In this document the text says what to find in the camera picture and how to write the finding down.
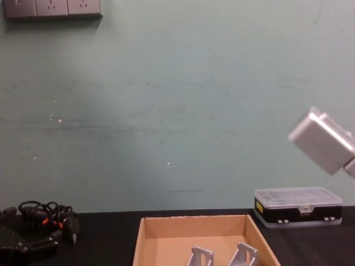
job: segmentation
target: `electrical outlet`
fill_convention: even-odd
[[[68,0],[69,15],[101,15],[100,0]]]
[[[37,17],[67,16],[67,0],[35,0]]]
[[[3,0],[7,18],[29,18],[36,16],[34,0]]]

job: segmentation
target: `open cardboard box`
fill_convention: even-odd
[[[228,266],[238,242],[258,249],[258,266],[280,266],[249,215],[143,218],[133,266],[186,266],[193,246],[214,253],[214,266]]]

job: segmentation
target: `plug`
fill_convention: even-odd
[[[62,232],[63,232],[64,239],[70,241],[73,245],[75,245],[80,231],[78,216],[75,213],[73,213],[72,215],[64,219],[62,225],[63,225]]]

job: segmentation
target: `black tabletop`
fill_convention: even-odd
[[[151,211],[80,214],[75,247],[61,243],[58,253],[33,266],[131,266],[143,217],[251,214],[250,209]],[[355,207],[343,208],[340,226],[267,229],[253,216],[283,266],[355,266]]]

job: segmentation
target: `wall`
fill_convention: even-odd
[[[287,140],[315,105],[354,130],[355,2],[102,0],[102,20],[0,19],[0,209],[253,206],[325,186]]]

